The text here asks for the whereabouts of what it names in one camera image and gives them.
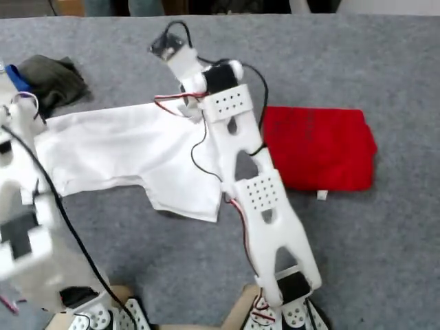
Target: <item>red cloth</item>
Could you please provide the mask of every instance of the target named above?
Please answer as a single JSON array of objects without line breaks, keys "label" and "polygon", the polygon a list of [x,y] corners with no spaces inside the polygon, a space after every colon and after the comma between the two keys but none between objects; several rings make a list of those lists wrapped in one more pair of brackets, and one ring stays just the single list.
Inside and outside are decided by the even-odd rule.
[{"label": "red cloth", "polygon": [[299,190],[365,190],[377,146],[359,109],[268,107],[264,140],[284,185]]}]

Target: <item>cable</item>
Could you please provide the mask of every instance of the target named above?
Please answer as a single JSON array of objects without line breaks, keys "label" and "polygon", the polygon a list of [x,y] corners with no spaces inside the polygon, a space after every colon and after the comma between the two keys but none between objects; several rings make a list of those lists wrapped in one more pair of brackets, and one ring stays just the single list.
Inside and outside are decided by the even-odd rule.
[{"label": "cable", "polygon": [[52,194],[54,195],[55,203],[61,213],[61,216],[63,217],[71,234],[75,238],[79,248],[81,249],[81,252],[84,254],[84,257],[87,259],[87,262],[89,263],[91,270],[96,275],[96,278],[99,280],[101,285],[104,287],[105,291],[107,291],[107,293],[110,295],[110,297],[112,297],[112,299],[114,299],[121,306],[122,310],[124,310],[126,312],[126,314],[130,317],[130,319],[133,321],[135,329],[137,329],[138,325],[136,324],[136,320],[133,317],[133,314],[131,314],[131,312],[124,306],[122,301],[115,295],[115,293],[111,290],[110,286],[105,282],[105,279],[101,276],[93,259],[91,258],[89,252],[87,251],[87,248],[85,247],[84,243],[81,241],[81,238],[79,237],[78,233],[76,232],[75,228],[73,227],[72,223],[70,222],[69,217],[67,216],[67,213],[64,209],[61,198],[60,198],[58,192],[56,191],[54,182],[51,180],[49,174],[47,174],[46,170],[44,169],[43,165],[40,163],[39,159],[34,155],[32,150],[27,146],[27,144],[16,133],[12,132],[5,125],[1,125],[1,128],[4,131],[6,131],[7,133],[9,133],[25,149],[25,151],[31,157],[31,159],[34,162],[34,164],[36,165],[36,167],[41,171],[45,180],[47,181],[47,184],[49,184],[49,187],[50,187]]},{"label": "cable", "polygon": [[206,127],[206,119],[205,119],[205,115],[204,112],[201,112],[201,116],[203,118],[203,125],[205,127],[205,133],[203,135],[203,138],[201,139],[200,142],[196,143],[194,146],[192,146],[191,148],[191,160],[193,162],[193,164],[195,165],[195,167],[197,167],[199,170],[201,170],[202,172],[209,174],[209,175],[214,175],[220,182],[223,182],[223,180],[220,178],[220,176],[214,172],[210,172],[209,170],[204,169],[203,167],[201,167],[200,165],[198,165],[198,163],[195,161],[194,159],[194,149],[196,149],[200,144],[204,143],[206,140],[206,136],[208,135],[208,128]]},{"label": "cable", "polygon": [[235,209],[237,210],[237,212],[240,215],[241,224],[243,225],[243,244],[244,244],[244,247],[245,247],[246,258],[247,258],[247,261],[249,261],[250,267],[252,268],[254,273],[258,276],[258,273],[255,270],[254,264],[252,263],[252,260],[250,258],[250,254],[249,254],[248,235],[247,235],[248,229],[247,229],[247,226],[246,226],[246,220],[245,220],[245,216],[243,214],[243,211],[241,210],[241,207],[240,207],[239,203],[235,199],[231,199],[231,200],[227,201],[226,203],[231,204],[232,206],[234,206]]},{"label": "cable", "polygon": [[185,33],[186,33],[186,39],[188,41],[188,46],[190,46],[191,48],[193,48],[193,42],[191,41],[191,33],[190,33],[190,28],[188,27],[188,25],[186,25],[185,21],[182,20],[176,20],[176,21],[172,21],[170,22],[164,30],[164,33],[162,34],[162,36],[166,36],[166,34],[168,33],[168,31],[174,26],[174,25],[181,25],[184,29],[185,29]]},{"label": "cable", "polygon": [[[185,29],[185,33],[186,33],[186,39],[188,41],[188,45],[193,48],[193,41],[191,40],[191,33],[190,33],[190,29],[188,27],[188,25],[184,22],[184,21],[172,21],[170,22],[164,30],[164,33],[162,34],[163,36],[166,36],[166,34],[168,33],[168,31],[174,26],[174,25],[181,25],[184,29]],[[213,60],[208,60],[207,58],[203,58],[201,56],[197,57],[200,61],[205,62],[207,64],[211,64],[211,65],[218,65],[221,64],[222,62],[227,62],[230,61],[230,59],[228,58],[222,58],[220,60],[217,61],[213,61]],[[264,78],[264,76],[262,75],[262,73],[255,68],[254,66],[252,66],[251,64],[245,63],[245,62],[241,62],[242,66],[247,67],[248,69],[251,69],[253,72],[255,72],[255,74],[261,79],[261,82],[263,83],[263,87],[264,87],[264,98],[263,98],[263,108],[261,110],[261,117],[260,120],[258,121],[258,130],[260,131],[261,134],[263,134],[262,129],[263,129],[263,121],[264,121],[264,117],[266,115],[266,109],[267,109],[267,104],[269,101],[269,86],[267,85],[267,81]],[[249,156],[253,157],[255,156],[257,153],[259,153],[262,149],[264,149],[266,147],[266,144],[263,142],[262,145],[255,150],[253,153],[250,153]]]},{"label": "cable", "polygon": [[91,319],[90,319],[90,317],[87,316],[87,315],[84,315],[84,314],[77,314],[77,313],[75,313],[74,315],[75,315],[75,316],[80,316],[80,317],[82,317],[82,318],[87,318],[88,321],[89,321],[89,324],[87,325],[87,328],[85,328],[85,330],[89,330],[90,325],[91,325]]},{"label": "cable", "polygon": [[174,116],[185,117],[184,115],[179,115],[178,113],[172,112],[170,109],[162,105],[158,100],[175,100],[178,98],[187,98],[187,97],[193,97],[196,100],[199,100],[199,98],[203,98],[204,96],[206,96],[206,93],[180,93],[180,94],[171,94],[171,95],[156,95],[154,97],[154,103],[159,108],[165,110],[166,112],[171,113]]},{"label": "cable", "polygon": [[310,300],[306,298],[305,301],[306,301],[305,305],[307,307],[307,313],[309,314],[309,319],[310,319],[311,325],[313,327],[313,330],[318,330],[318,328],[316,327],[314,316],[311,314]]},{"label": "cable", "polygon": [[58,13],[55,10],[54,3],[52,2],[52,0],[47,0],[47,2],[49,3],[50,9],[52,9],[52,14],[54,14],[54,16],[58,16]]}]

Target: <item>red wire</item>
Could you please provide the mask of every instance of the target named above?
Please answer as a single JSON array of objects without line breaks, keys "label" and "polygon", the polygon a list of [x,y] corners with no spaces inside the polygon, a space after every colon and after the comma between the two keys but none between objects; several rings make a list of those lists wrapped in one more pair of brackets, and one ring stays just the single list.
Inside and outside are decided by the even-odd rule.
[{"label": "red wire", "polygon": [[11,302],[9,302],[8,299],[6,299],[3,296],[0,296],[0,301],[5,305],[6,308],[8,308],[13,314],[17,314],[19,312],[19,309],[14,306]]},{"label": "red wire", "polygon": [[247,226],[246,226],[246,220],[245,220],[245,216],[243,214],[243,211],[241,210],[239,203],[235,199],[230,199],[229,201],[226,201],[226,203],[231,204],[232,206],[234,206],[235,209],[237,210],[237,212],[240,215],[241,224],[243,226],[243,244],[244,244],[244,247],[245,247],[246,258],[249,261],[250,267],[252,267],[252,270],[254,271],[254,273],[257,274],[256,270],[255,270],[255,267],[254,267],[254,264],[252,263],[252,261],[250,259],[250,255],[249,255],[248,236],[247,236],[248,229],[247,229]]},{"label": "red wire", "polygon": [[156,95],[154,97],[154,103],[160,109],[163,109],[166,112],[169,112],[174,116],[184,117],[184,115],[179,115],[177,113],[172,112],[170,109],[168,109],[164,105],[162,105],[158,100],[176,100],[178,98],[187,98],[187,97],[193,97],[193,98],[199,100],[199,98],[203,98],[204,96],[206,96],[206,93],[180,93],[180,94],[171,94],[171,95]]},{"label": "red wire", "polygon": [[257,311],[253,311],[253,312],[252,312],[252,315],[258,316],[258,317],[260,317],[260,318],[265,318],[266,320],[269,320],[269,321],[272,321],[272,322],[275,322],[275,321],[276,321],[273,317],[271,317],[271,316],[267,316],[267,315],[264,315],[264,314],[259,313],[259,312],[257,312]]}]

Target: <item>wire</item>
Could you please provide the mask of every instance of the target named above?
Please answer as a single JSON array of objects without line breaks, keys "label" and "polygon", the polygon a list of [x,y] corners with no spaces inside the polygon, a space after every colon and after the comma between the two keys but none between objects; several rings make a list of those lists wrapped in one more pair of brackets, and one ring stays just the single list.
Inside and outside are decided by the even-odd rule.
[{"label": "wire", "polygon": [[13,97],[11,97],[11,103],[12,104],[16,104],[17,103],[17,96],[29,96],[29,97],[34,99],[35,108],[36,108],[36,113],[34,115],[34,120],[35,120],[39,116],[39,114],[40,114],[40,112],[39,112],[39,110],[40,110],[39,99],[33,93],[30,93],[28,91],[19,91],[18,93],[15,93]]},{"label": "wire", "polygon": [[194,150],[202,143],[205,142],[206,140],[206,136],[208,135],[208,128],[206,127],[206,119],[205,119],[205,115],[204,112],[201,112],[201,117],[203,118],[203,126],[205,128],[205,133],[203,134],[203,138],[200,140],[200,142],[196,143],[194,146],[192,146],[191,148],[191,160],[193,162],[193,164],[195,165],[195,167],[197,167],[199,170],[201,170],[202,172],[209,174],[209,175],[214,175],[220,182],[223,182],[223,180],[220,178],[220,176],[214,172],[210,172],[209,170],[204,169],[203,167],[201,167],[200,165],[198,165],[198,163],[195,161],[194,159]]},{"label": "wire", "polygon": [[249,264],[250,264],[252,270],[258,276],[258,273],[255,270],[254,264],[252,263],[252,260],[250,258],[250,254],[249,254],[249,248],[248,248],[248,228],[246,226],[246,220],[245,220],[245,216],[243,214],[243,211],[241,210],[241,207],[240,207],[239,203],[235,199],[231,199],[229,201],[226,201],[226,203],[231,204],[232,206],[234,206],[235,209],[237,210],[237,212],[240,215],[241,224],[243,225],[243,244],[244,244],[244,247],[245,247],[246,258],[247,258],[247,261],[249,261]]},{"label": "wire", "polygon": [[67,213],[64,209],[63,203],[61,201],[61,198],[56,191],[54,182],[51,180],[49,174],[47,174],[47,171],[44,169],[43,165],[40,163],[39,159],[34,155],[32,150],[27,146],[27,144],[13,131],[11,131],[8,127],[5,125],[1,125],[1,128],[9,133],[27,152],[27,154],[31,157],[32,161],[36,165],[36,167],[41,171],[43,174],[45,180],[47,181],[47,184],[49,184],[50,190],[52,194],[54,195],[55,203],[57,208],[59,209],[61,216],[63,217],[67,227],[69,228],[71,234],[75,238],[79,248],[81,249],[81,252],[84,254],[84,257],[87,259],[87,262],[90,265],[90,268],[92,269],[93,273],[96,275],[96,278],[99,280],[101,285],[104,287],[105,291],[114,299],[121,308],[127,313],[127,315],[130,317],[130,319],[133,321],[133,324],[135,326],[135,329],[138,328],[138,325],[136,324],[136,320],[133,317],[133,314],[124,306],[122,301],[115,295],[115,293],[111,290],[110,286],[106,283],[105,279],[101,276],[98,268],[96,267],[93,259],[91,258],[89,252],[87,251],[87,248],[85,247],[84,243],[81,241],[81,238],[79,237],[78,233],[76,232],[75,228],[73,227],[72,223],[69,220],[69,217],[67,216]]},{"label": "wire", "polygon": [[203,98],[206,96],[206,93],[180,93],[180,94],[171,94],[171,95],[156,95],[154,97],[154,103],[161,109],[165,110],[166,112],[171,113],[174,116],[178,117],[185,117],[184,115],[179,115],[178,113],[172,112],[170,109],[162,105],[158,100],[175,100],[178,98],[187,98],[187,97],[193,97],[196,100],[199,100],[199,98]]},{"label": "wire", "polygon": [[[164,30],[163,35],[166,36],[166,34],[168,33],[168,31],[174,26],[174,25],[181,25],[184,29],[185,29],[185,33],[186,33],[186,39],[188,41],[188,45],[193,48],[193,41],[191,40],[191,33],[190,33],[190,28],[188,27],[188,25],[181,20],[178,21],[172,21],[170,22]],[[226,62],[229,61],[229,59],[227,58],[222,58],[221,60],[218,61],[213,61],[213,60],[208,60],[207,58],[203,58],[201,56],[197,57],[199,60],[201,60],[202,62],[205,62],[207,64],[211,64],[211,65],[218,65],[221,62]],[[264,117],[266,114],[266,108],[267,108],[267,103],[269,100],[269,86],[267,85],[267,81],[264,78],[264,76],[262,75],[262,73],[257,70],[254,66],[252,66],[251,64],[247,64],[244,62],[239,61],[242,66],[247,67],[248,69],[251,69],[253,72],[256,73],[256,75],[261,79],[261,82],[263,83],[264,86],[264,99],[263,99],[263,110],[261,112],[261,117],[260,120],[258,121],[258,129],[261,131],[261,129],[263,128],[263,121],[264,121]]]},{"label": "wire", "polygon": [[87,328],[85,328],[85,330],[89,330],[90,325],[91,325],[91,319],[90,319],[90,317],[87,316],[87,315],[84,315],[84,314],[77,314],[77,313],[75,313],[74,315],[75,315],[75,316],[80,316],[80,317],[82,317],[82,318],[87,318],[88,321],[89,321],[89,324],[87,325]]},{"label": "wire", "polygon": [[185,33],[186,33],[186,39],[188,40],[188,45],[193,48],[193,42],[191,41],[191,33],[190,33],[190,28],[188,27],[188,25],[185,23],[185,21],[182,20],[176,20],[176,21],[172,21],[170,22],[164,30],[164,33],[162,34],[162,36],[166,36],[166,34],[168,33],[168,31],[174,26],[174,25],[181,25],[184,29],[185,29]]},{"label": "wire", "polygon": [[310,319],[310,323],[313,327],[313,330],[318,330],[318,328],[316,327],[314,316],[311,314],[310,300],[306,298],[305,302],[306,302],[305,305],[307,307],[307,313],[309,314],[309,319]]},{"label": "wire", "polygon": [[49,3],[50,9],[52,9],[52,14],[54,14],[54,16],[58,16],[58,13],[55,10],[54,3],[52,2],[52,0],[47,0],[47,2]]},{"label": "wire", "polygon": [[0,302],[13,314],[18,314],[19,309],[14,302],[10,302],[6,297],[0,295]]}]

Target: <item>white plastic bracket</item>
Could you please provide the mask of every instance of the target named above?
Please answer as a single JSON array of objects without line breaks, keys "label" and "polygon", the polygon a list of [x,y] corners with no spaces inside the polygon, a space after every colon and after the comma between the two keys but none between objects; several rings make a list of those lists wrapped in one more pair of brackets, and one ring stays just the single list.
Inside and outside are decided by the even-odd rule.
[{"label": "white plastic bracket", "polygon": [[[40,117],[34,119],[35,113],[30,99],[17,98],[8,107],[7,117],[0,116],[0,124],[17,134],[34,154],[34,136],[43,125]],[[59,294],[66,287],[90,287],[103,292],[85,257],[69,250],[59,237],[60,212],[41,171],[9,133],[0,130],[0,140],[10,141],[12,146],[6,154],[9,159],[0,163],[0,224],[10,220],[15,193],[21,191],[22,196],[32,196],[37,186],[40,193],[34,200],[39,226],[27,232],[31,251],[14,258],[10,242],[0,243],[0,281],[10,279],[24,299],[54,313],[66,309]]]},{"label": "white plastic bracket", "polygon": [[[305,276],[311,290],[319,288],[321,277],[303,225],[290,206],[268,149],[262,149],[252,158],[258,167],[258,176],[235,181],[238,153],[252,154],[263,143],[247,85],[207,96],[200,107],[205,112],[210,136],[219,155],[223,189],[243,209],[250,257],[258,274],[256,281],[264,288],[269,305],[283,305],[275,275],[279,248],[286,248],[297,260],[298,270]],[[228,130],[231,118],[235,119],[237,127],[232,133]]]}]

